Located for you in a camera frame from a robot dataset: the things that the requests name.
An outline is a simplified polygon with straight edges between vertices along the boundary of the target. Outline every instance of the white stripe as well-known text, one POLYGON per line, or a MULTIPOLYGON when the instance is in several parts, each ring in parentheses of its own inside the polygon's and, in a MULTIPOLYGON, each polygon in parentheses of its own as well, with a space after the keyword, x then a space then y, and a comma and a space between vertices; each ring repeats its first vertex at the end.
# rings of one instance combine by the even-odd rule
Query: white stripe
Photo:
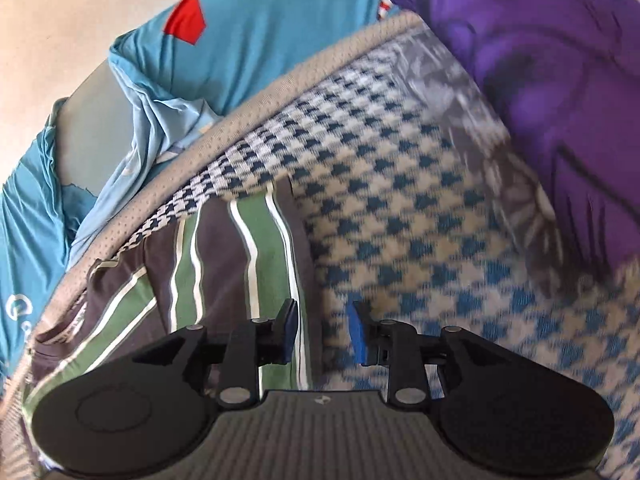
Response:
MULTIPOLYGON (((105 325, 107 325, 107 323, 111 319, 111 316, 113 316, 113 313, 116 311, 118 305, 122 301, 122 298, 124 298, 127 295, 127 293, 134 286, 136 286, 136 283, 138 282, 140 277, 144 276, 145 274, 146 274, 146 267, 140 267, 130 277, 129 281, 114 296, 114 298, 111 300, 111 303, 108 304, 107 308, 104 311, 104 314, 102 314, 102 318, 100 318, 100 321, 98 322, 98 325, 94 328, 94 330, 87 337, 87 339, 82 341, 82 343, 80 343, 78 345, 78 348, 76 348, 76 350, 69 357, 67 357, 66 359, 62 359, 62 361, 60 361, 60 363, 58 364, 58 366, 56 367, 56 369, 52 373, 50 373, 44 380, 40 381, 40 383, 29 394, 29 397, 26 399, 26 402, 29 402, 29 399, 31 399, 33 396, 35 396, 42 389, 42 387, 45 386, 45 384, 49 383, 49 381, 52 380, 53 377, 58 375, 62 370, 64 370, 66 368, 66 366, 70 362, 74 361, 78 357, 80 352, 82 352, 82 350, 84 350, 86 348, 86 346, 91 341, 93 341, 94 338, 100 334, 100 332, 102 332, 102 330, 104 329, 105 325)), ((31 413, 30 416, 29 416, 29 421, 28 421, 29 424, 31 423, 31 416, 32 415, 33 415, 33 413, 31 413)))
POLYGON ((86 301, 82 304, 74 318, 68 323, 63 331, 58 335, 53 336, 51 339, 47 339, 43 343, 45 345, 51 345, 53 343, 65 342, 73 339, 74 336, 80 332, 82 324, 84 323, 84 313, 86 311, 86 301))
POLYGON ((174 158, 177 157, 178 155, 180 155, 180 153, 164 152, 162 155, 158 155, 156 157, 156 160, 154 161, 154 164, 161 164, 161 163, 166 162, 168 160, 174 160, 174 158))
POLYGON ((196 216, 196 225, 193 229, 193 235, 191 236, 191 263, 193 264, 193 270, 196 275, 196 281, 193 284, 193 301, 196 304, 196 321, 199 323, 204 314, 204 308, 202 306, 202 262, 198 256, 198 248, 196 239, 198 235, 198 225, 200 224, 200 213, 202 208, 198 209, 198 215, 196 216))
POLYGON ((169 288, 171 289, 171 309, 169 309, 169 332, 173 333, 178 330, 178 319, 176 307, 178 305, 178 287, 175 285, 175 275, 178 272, 178 265, 182 260, 182 240, 184 238, 184 218, 178 222, 178 232, 175 237, 175 267, 171 274, 169 288))
POLYGON ((306 376, 306 352, 305 352, 305 330, 302 325, 302 306, 300 305, 300 289, 296 279, 296 266, 294 263, 293 248, 289 238, 289 231, 284 223, 284 219, 280 216, 280 212, 273 200, 273 183, 267 184, 266 195, 267 208, 271 213, 271 218, 280 231, 280 237, 284 244, 285 261, 287 263, 287 275, 289 277, 289 294, 291 298, 298 303, 298 332, 296 333, 296 361, 298 364, 298 386, 302 390, 309 389, 308 377, 306 376))
POLYGON ((104 260, 103 262, 100 262, 98 265, 96 265, 93 269, 91 269, 88 279, 90 280, 94 276, 94 274, 98 272, 99 269, 108 269, 110 267, 117 267, 117 266, 118 266, 117 257, 115 260, 104 260))
POLYGON ((109 346, 107 346, 107 348, 104 349, 104 352, 102 352, 98 356, 98 358, 93 363, 91 363, 89 365, 89 367, 86 369, 85 373, 89 373, 94 368, 97 368, 98 366, 100 366, 102 364, 102 362, 107 357, 109 357, 111 352, 113 352, 120 345, 120 343, 123 341, 123 339, 126 338, 126 336, 129 335, 129 333, 133 329, 135 329, 135 327, 138 325, 138 323, 140 323, 140 321, 143 319, 143 317, 145 317, 146 314, 148 314, 149 311, 151 309, 153 309, 153 307, 155 307, 155 306, 156 306, 156 298, 153 298, 151 301, 149 301, 149 303, 146 304, 146 307, 142 310, 142 312, 140 312, 133 319, 133 321, 131 321, 131 323, 129 323, 122 332, 120 332, 120 334, 117 336, 117 338, 114 339, 113 341, 111 341, 109 346))
POLYGON ((254 238, 251 236, 251 231, 242 220, 240 212, 238 211, 238 201, 232 200, 229 204, 229 210, 233 217, 244 243, 246 243, 247 249, 249 249, 249 265, 247 266, 246 276, 247 285, 249 288, 249 310, 251 311, 251 317, 260 317, 260 303, 258 302, 258 275, 255 272, 255 264, 258 261, 258 247, 255 245, 254 238))

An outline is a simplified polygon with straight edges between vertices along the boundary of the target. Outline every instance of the black circular pad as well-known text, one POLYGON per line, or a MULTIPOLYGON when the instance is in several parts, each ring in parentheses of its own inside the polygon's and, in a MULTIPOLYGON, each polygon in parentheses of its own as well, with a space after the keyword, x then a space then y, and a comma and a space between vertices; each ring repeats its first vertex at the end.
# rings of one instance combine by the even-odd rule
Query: black circular pad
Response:
POLYGON ((205 400, 175 371, 129 362, 54 389, 32 430, 42 452, 69 472, 133 478, 190 452, 206 426, 205 400))
POLYGON ((593 390, 542 367, 497 365, 448 395, 441 428, 474 462, 505 474, 555 476, 595 466, 613 415, 593 390))

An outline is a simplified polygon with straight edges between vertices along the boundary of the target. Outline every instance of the beige wall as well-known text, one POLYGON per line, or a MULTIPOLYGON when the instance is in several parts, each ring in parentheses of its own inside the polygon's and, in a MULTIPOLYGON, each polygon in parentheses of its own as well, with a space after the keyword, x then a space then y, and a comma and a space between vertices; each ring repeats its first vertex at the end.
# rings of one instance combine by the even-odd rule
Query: beige wall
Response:
POLYGON ((176 0, 0 0, 0 182, 113 39, 176 0))

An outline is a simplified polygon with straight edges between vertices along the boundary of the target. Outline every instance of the screw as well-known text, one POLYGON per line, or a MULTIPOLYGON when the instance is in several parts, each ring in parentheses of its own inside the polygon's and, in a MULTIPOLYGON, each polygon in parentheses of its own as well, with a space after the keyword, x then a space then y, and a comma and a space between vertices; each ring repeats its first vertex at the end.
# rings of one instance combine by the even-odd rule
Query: screw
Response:
POLYGON ((220 400, 226 404, 242 404, 251 399, 251 392, 246 388, 226 388, 220 392, 220 400))
POLYGON ((427 394, 418 388, 403 388, 396 391, 396 400, 403 404, 420 404, 427 394))
POLYGON ((314 399, 314 402, 316 402, 317 404, 320 404, 321 406, 324 406, 325 404, 328 404, 329 402, 331 402, 331 397, 326 395, 316 397, 314 399))

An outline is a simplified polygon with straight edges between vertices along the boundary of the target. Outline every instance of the metal pin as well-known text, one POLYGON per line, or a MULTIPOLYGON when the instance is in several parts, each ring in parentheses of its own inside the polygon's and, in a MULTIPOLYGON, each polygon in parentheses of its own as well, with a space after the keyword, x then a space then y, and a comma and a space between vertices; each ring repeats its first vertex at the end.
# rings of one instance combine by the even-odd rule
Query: metal pin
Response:
POLYGON ((420 404, 427 394, 418 388, 403 388, 396 391, 396 400, 403 404, 420 404))
POLYGON ((251 399, 251 392, 246 388, 240 388, 238 386, 226 388, 220 392, 220 400, 227 404, 241 404, 249 399, 251 399))

